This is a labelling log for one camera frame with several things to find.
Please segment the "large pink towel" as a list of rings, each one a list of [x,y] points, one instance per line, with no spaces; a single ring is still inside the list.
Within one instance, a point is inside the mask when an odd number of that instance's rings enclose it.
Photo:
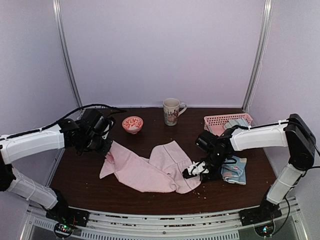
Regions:
[[[183,177],[183,170],[191,164],[191,159],[176,141],[155,146],[149,158],[114,141],[105,156],[99,178],[113,174],[120,183],[142,193],[186,194],[201,184],[199,176]]]

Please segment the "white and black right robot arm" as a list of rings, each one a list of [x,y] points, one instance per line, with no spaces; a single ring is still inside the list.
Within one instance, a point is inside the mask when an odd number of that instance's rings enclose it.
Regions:
[[[201,180],[214,179],[226,159],[235,152],[249,149],[283,147],[289,150],[289,160],[280,175],[265,194],[256,210],[259,220],[268,220],[294,184],[314,166],[318,152],[316,138],[298,114],[275,123],[260,126],[235,125],[221,135],[203,131],[195,141],[206,152],[206,157],[194,163],[188,173],[200,176]]]

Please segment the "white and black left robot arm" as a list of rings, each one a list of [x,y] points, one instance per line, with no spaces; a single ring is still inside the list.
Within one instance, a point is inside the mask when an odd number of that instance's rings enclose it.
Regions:
[[[114,124],[112,116],[104,116],[93,109],[76,121],[63,117],[46,127],[1,136],[0,190],[38,203],[61,222],[69,221],[72,211],[62,194],[24,176],[12,163],[38,153],[66,148],[74,148],[78,156],[85,152],[106,156],[113,143],[108,134]]]

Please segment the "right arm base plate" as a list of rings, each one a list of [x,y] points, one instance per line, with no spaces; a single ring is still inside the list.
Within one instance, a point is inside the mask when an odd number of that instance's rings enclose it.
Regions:
[[[269,222],[275,218],[279,218],[282,216],[282,212],[278,207],[276,207],[275,209],[269,209],[262,206],[243,209],[239,211],[238,214],[242,226]]]

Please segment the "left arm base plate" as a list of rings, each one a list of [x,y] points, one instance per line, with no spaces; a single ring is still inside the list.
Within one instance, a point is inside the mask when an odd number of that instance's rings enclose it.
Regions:
[[[47,218],[69,227],[86,227],[90,216],[88,211],[75,208],[68,208],[66,214],[59,214],[52,209],[44,208],[44,210]]]

